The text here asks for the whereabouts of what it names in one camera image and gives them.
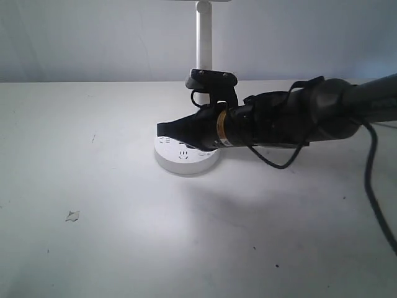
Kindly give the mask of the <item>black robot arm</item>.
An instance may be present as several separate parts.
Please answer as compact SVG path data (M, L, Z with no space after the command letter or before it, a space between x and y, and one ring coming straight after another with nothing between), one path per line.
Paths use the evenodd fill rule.
M192 94L207 94L196 113L157 125L159 137L213 151L228 147L296 148L311 142L349 138L359 120L396 119L396 76L352 84L322 76L294 82L238 101L235 75L193 69L185 83Z

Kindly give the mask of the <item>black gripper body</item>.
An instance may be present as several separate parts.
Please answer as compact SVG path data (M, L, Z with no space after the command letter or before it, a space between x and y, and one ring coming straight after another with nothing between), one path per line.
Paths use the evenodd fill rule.
M201 109L185 117L183 124L183 140L188 147L204 150L224 148L216 124L219 115L225 110L225 104Z

